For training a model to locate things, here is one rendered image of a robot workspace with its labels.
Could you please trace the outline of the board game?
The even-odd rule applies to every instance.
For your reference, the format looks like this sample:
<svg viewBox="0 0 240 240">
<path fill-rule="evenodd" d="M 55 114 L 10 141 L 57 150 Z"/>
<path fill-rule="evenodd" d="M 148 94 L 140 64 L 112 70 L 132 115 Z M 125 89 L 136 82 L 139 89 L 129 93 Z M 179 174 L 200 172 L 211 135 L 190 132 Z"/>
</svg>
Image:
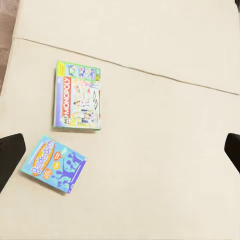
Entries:
<svg viewBox="0 0 240 240">
<path fill-rule="evenodd" d="M 53 128 L 99 131 L 101 96 L 100 68 L 58 60 Z"/>
<path fill-rule="evenodd" d="M 86 162 L 83 155 L 43 134 L 20 170 L 70 194 Z"/>
</svg>

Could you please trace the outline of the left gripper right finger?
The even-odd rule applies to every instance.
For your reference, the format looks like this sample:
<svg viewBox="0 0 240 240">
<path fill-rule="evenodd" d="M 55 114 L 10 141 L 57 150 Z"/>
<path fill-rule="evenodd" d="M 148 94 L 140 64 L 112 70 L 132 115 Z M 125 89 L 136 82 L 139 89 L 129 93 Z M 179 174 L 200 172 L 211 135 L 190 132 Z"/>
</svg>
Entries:
<svg viewBox="0 0 240 240">
<path fill-rule="evenodd" d="M 240 173 L 240 134 L 230 132 L 227 135 L 224 151 Z"/>
</svg>

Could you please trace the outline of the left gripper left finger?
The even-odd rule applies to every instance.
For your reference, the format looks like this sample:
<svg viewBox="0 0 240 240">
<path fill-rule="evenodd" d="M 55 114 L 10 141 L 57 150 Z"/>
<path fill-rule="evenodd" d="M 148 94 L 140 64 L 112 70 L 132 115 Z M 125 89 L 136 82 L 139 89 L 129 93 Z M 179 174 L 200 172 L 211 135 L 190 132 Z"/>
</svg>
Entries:
<svg viewBox="0 0 240 240">
<path fill-rule="evenodd" d="M 26 152 L 21 133 L 0 138 L 0 193 Z"/>
</svg>

